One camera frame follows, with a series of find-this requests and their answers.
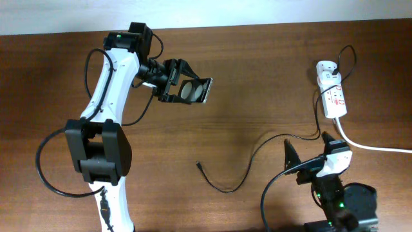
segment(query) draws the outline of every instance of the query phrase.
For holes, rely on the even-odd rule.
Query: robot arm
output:
[[[211,78],[200,79],[184,60],[171,59],[160,64],[148,59],[152,35],[142,23],[131,23],[126,33],[109,33],[104,48],[113,64],[112,76],[109,79],[112,66],[105,56],[97,87],[80,120],[69,120],[66,125],[75,170],[82,173],[93,191],[104,187],[100,194],[95,194],[102,231],[134,231],[126,199],[126,175],[132,153],[121,127],[133,79],[137,76],[145,86],[153,88],[159,101],[186,104],[205,103],[212,85]],[[192,80],[182,82],[178,95],[169,95],[180,74]],[[102,142],[91,140],[96,136],[102,137]]]

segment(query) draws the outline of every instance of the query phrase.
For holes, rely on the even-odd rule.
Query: black cable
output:
[[[149,59],[157,59],[157,58],[159,58],[159,57],[162,55],[163,49],[164,49],[164,47],[163,47],[163,41],[159,38],[159,36],[157,36],[155,33],[153,33],[153,36],[155,36],[155,37],[159,40],[160,46],[161,46],[162,48],[161,48],[160,53],[159,53],[158,55],[156,55],[156,56],[154,56],[154,57],[150,57]]]
[[[84,87],[86,89],[86,93],[88,94],[89,99],[91,99],[91,94],[90,94],[89,86],[88,86],[88,66],[89,66],[89,64],[86,64],[84,66],[83,77],[84,77]]]
[[[101,96],[101,98],[100,98],[100,100],[99,100],[99,102],[98,102],[98,104],[97,104],[97,107],[96,107],[95,111],[93,112],[93,114],[86,119],[86,121],[90,121],[90,120],[91,120],[92,118],[94,118],[94,117],[97,115],[97,113],[100,111],[100,107],[101,107],[102,104],[103,104],[104,97],[106,96],[106,93],[107,93],[108,88],[109,88],[111,76],[113,75],[113,62],[111,61],[110,56],[109,56],[104,50],[102,50],[102,49],[100,49],[100,48],[95,48],[95,49],[93,49],[92,51],[90,51],[90,53],[89,53],[88,56],[86,57],[86,63],[85,63],[85,73],[86,73],[86,75],[85,75],[85,80],[87,80],[87,67],[88,67],[88,64],[89,64],[89,60],[90,60],[91,55],[92,55],[94,52],[100,52],[100,53],[102,53],[103,55],[106,56],[106,58],[108,59],[108,61],[109,61],[109,63],[110,63],[110,70],[109,70],[109,77],[108,77],[108,79],[107,79],[107,81],[106,81],[106,85],[104,86],[103,93],[102,93],[102,96]],[[42,170],[41,170],[41,165],[40,165],[40,155],[41,155],[41,151],[43,150],[44,146],[47,144],[47,142],[48,142],[50,139],[54,138],[56,135],[58,135],[58,134],[60,134],[60,133],[63,133],[63,132],[65,132],[65,131],[66,131],[66,128],[61,128],[61,129],[58,129],[57,131],[51,133],[50,135],[48,135],[48,136],[40,143],[40,146],[37,148],[36,158],[35,158],[35,165],[36,165],[36,170],[37,170],[37,173],[38,173],[39,176],[40,176],[41,181],[42,181],[43,184],[44,184],[48,189],[50,189],[52,192],[54,192],[54,193],[56,193],[56,194],[59,194],[59,195],[61,195],[61,196],[63,196],[63,197],[73,197],[73,198],[88,197],[88,196],[92,196],[92,195],[94,195],[94,194],[102,191],[102,190],[104,189],[104,187],[101,187],[100,189],[98,189],[98,190],[96,190],[96,191],[89,192],[89,193],[81,193],[81,194],[67,193],[67,192],[64,192],[64,191],[61,191],[61,190],[55,188],[54,186],[52,186],[52,185],[46,180],[46,177],[43,175],[43,172],[42,172]]]
[[[356,56],[355,49],[353,48],[352,45],[346,45],[346,46],[339,52],[339,58],[338,58],[337,67],[339,67],[339,65],[340,65],[340,61],[341,61],[341,60],[340,60],[340,57],[341,57],[341,54],[342,54],[343,51],[345,51],[345,49],[347,49],[347,48],[351,48],[351,49],[352,49],[354,62],[353,62],[352,69],[351,69],[350,72],[341,80],[341,83],[342,83],[344,80],[346,80],[346,79],[352,74],[353,69],[355,68],[356,63],[357,63],[357,56]],[[317,136],[316,136],[316,137],[309,139],[309,138],[304,138],[304,137],[300,137],[300,136],[297,136],[297,135],[292,135],[292,134],[289,134],[289,133],[282,133],[282,134],[279,134],[279,135],[274,135],[274,136],[272,136],[271,138],[267,139],[265,142],[263,142],[263,143],[253,152],[253,154],[252,154],[252,156],[251,156],[251,158],[250,158],[250,160],[249,160],[249,164],[248,164],[248,167],[247,167],[245,176],[243,177],[243,179],[242,179],[242,181],[240,182],[240,184],[239,184],[236,188],[234,188],[234,189],[232,189],[232,190],[229,190],[229,191],[225,191],[225,190],[219,189],[219,188],[217,188],[215,185],[213,185],[213,184],[209,181],[209,179],[207,178],[205,172],[203,171],[203,168],[202,168],[200,162],[199,162],[199,161],[196,161],[196,165],[197,165],[198,169],[200,170],[201,174],[203,175],[203,177],[205,177],[206,182],[207,182],[210,186],[212,186],[212,188],[218,190],[218,191],[221,192],[221,193],[233,193],[233,192],[237,191],[237,190],[242,186],[242,184],[244,183],[244,181],[246,180],[246,178],[247,178],[247,176],[248,176],[248,174],[249,174],[250,167],[252,167],[252,163],[253,163],[253,160],[254,160],[254,157],[255,157],[256,153],[257,153],[257,152],[262,148],[262,146],[265,145],[267,142],[271,141],[272,139],[278,138],[278,137],[280,137],[280,136],[290,136],[290,137],[293,137],[293,138],[297,138],[297,139],[301,139],[301,140],[306,140],[306,141],[317,140],[317,139],[321,136],[321,127],[320,127],[320,125],[319,125],[319,119],[318,119],[318,117],[317,117],[317,103],[319,102],[319,99],[322,97],[322,95],[323,95],[325,92],[327,92],[328,90],[330,90],[330,89],[332,89],[332,88],[334,88],[334,87],[336,87],[336,86],[337,86],[337,85],[334,85],[334,86],[331,86],[331,87],[327,88],[325,91],[321,92],[321,93],[319,94],[319,96],[317,97],[317,99],[316,99],[315,110],[314,110],[314,113],[315,113],[315,122],[316,122],[316,130],[317,130]]]
[[[134,84],[133,84],[133,81],[132,81],[132,82],[131,82],[131,87],[132,87],[132,88],[139,88],[139,87],[141,87],[141,85],[142,85],[143,83],[145,83],[145,81],[140,81],[137,85],[134,85]]]
[[[149,102],[147,103],[146,107],[144,108],[143,113],[141,114],[141,116],[140,116],[136,121],[122,124],[122,126],[132,126],[132,125],[138,123],[138,122],[143,118],[143,116],[145,115],[147,109],[148,109],[149,106],[150,106],[150,103],[152,102],[153,97],[154,97],[154,95],[152,94],[152,95],[150,96]]]
[[[311,162],[317,162],[318,160],[323,160],[323,159],[324,159],[323,156],[319,156],[319,157],[315,157],[315,158],[313,158],[313,159],[307,160],[307,161],[305,161],[305,162],[303,162],[303,163],[301,163],[301,164],[298,164],[298,165],[294,166],[293,168],[289,168],[289,169],[287,169],[287,170],[282,171],[281,173],[277,174],[272,180],[269,181],[269,183],[266,185],[265,190],[263,190],[262,197],[261,197],[261,200],[260,200],[260,212],[261,212],[262,221],[263,221],[263,223],[264,223],[264,225],[265,225],[266,231],[268,231],[268,232],[270,231],[268,222],[266,221],[266,217],[265,217],[265,205],[264,205],[266,192],[269,190],[269,187],[270,187],[279,177],[281,177],[281,176],[284,175],[285,173],[288,173],[288,172],[290,172],[290,171],[295,171],[295,170],[300,169],[300,168],[302,168],[303,166],[305,166],[305,165],[307,165],[307,164],[309,164],[309,163],[311,163]]]
[[[310,193],[312,194],[312,198],[314,199],[314,202],[316,203],[316,205],[322,208],[321,203],[319,203],[315,197],[315,188],[313,184],[310,185]]]
[[[43,184],[50,189],[52,192],[57,193],[63,197],[73,197],[73,198],[81,198],[81,197],[87,197],[87,196],[92,196],[100,191],[102,191],[104,189],[104,187],[101,187],[100,189],[96,190],[96,191],[92,191],[90,193],[81,193],[81,194],[74,194],[74,193],[67,193],[64,191],[61,191],[55,187],[53,187],[47,180],[46,177],[44,177],[43,172],[41,171],[41,166],[40,166],[40,154],[42,149],[44,148],[44,146],[46,145],[46,143],[52,139],[54,136],[63,133],[66,131],[66,128],[61,128],[58,129],[57,131],[51,133],[50,135],[48,135],[41,143],[39,148],[37,148],[37,152],[36,152],[36,169],[37,169],[37,174],[39,174],[41,182],[43,182]]]

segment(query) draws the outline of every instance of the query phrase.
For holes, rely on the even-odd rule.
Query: white power strip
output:
[[[348,112],[346,110],[346,103],[343,97],[342,76],[340,73],[332,75],[337,65],[332,61],[320,61],[316,64],[317,84],[321,89],[321,93],[329,87],[331,88],[322,95],[324,114],[328,119],[342,117]]]
[[[405,150],[405,149],[397,149],[397,148],[377,148],[372,146],[365,146],[357,144],[350,140],[345,133],[343,132],[341,122],[339,121],[339,117],[346,115],[348,112],[346,109],[346,102],[343,97],[343,90],[342,90],[342,76],[340,73],[336,75],[332,75],[333,71],[336,69],[337,65],[333,61],[320,61],[316,64],[316,71],[317,71],[317,83],[321,89],[321,93],[331,86],[337,85],[336,87],[331,88],[324,94],[322,94],[322,102],[323,102],[323,109],[324,115],[328,119],[334,119],[334,123],[336,124],[339,133],[342,135],[343,139],[358,148],[368,149],[368,150],[375,150],[375,151],[392,151],[392,152],[402,152],[402,153],[412,153],[412,150]]]

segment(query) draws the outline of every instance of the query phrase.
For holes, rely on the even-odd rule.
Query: white power cable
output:
[[[357,144],[356,142],[353,142],[352,140],[350,140],[345,133],[343,132],[342,126],[341,126],[341,122],[339,121],[339,118],[334,118],[335,120],[335,124],[337,125],[337,128],[339,130],[339,133],[342,135],[343,139],[358,147],[358,148],[363,148],[363,149],[367,149],[367,150],[374,150],[374,151],[392,151],[392,152],[402,152],[402,153],[412,153],[412,150],[405,150],[405,149],[397,149],[397,148],[376,148],[376,147],[371,147],[371,146],[364,146],[364,145],[360,145]]]

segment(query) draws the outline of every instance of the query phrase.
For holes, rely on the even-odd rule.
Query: wooden table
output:
[[[344,83],[346,134],[361,144],[412,148],[410,19],[155,32],[165,44],[161,60],[183,58],[201,77],[213,77],[214,85],[207,104],[154,101],[139,124],[124,128],[133,148],[127,201],[137,231],[261,231],[261,193],[283,168],[285,138],[258,153],[244,186],[230,195],[207,185],[195,162],[202,161],[213,183],[234,187],[252,150],[265,139],[313,134],[315,64],[335,61],[346,44],[358,55],[355,73]],[[86,107],[84,60],[89,50],[102,47],[107,34],[0,37],[0,231],[100,230],[95,199],[64,198],[46,189],[34,157],[45,136],[67,119],[78,119]],[[152,54],[158,51],[154,40]],[[91,60],[92,89],[101,60],[99,55]],[[351,62],[345,52],[342,73]],[[140,115],[149,96],[148,88],[131,90],[125,122]],[[339,138],[320,109],[321,129]],[[321,140],[291,143],[303,160],[323,152]],[[377,189],[381,231],[410,231],[412,156],[352,150],[344,183]],[[64,136],[46,146],[42,168],[58,188],[89,191],[73,169]],[[270,188],[265,206],[274,228],[324,220],[310,186],[298,186],[292,176]]]

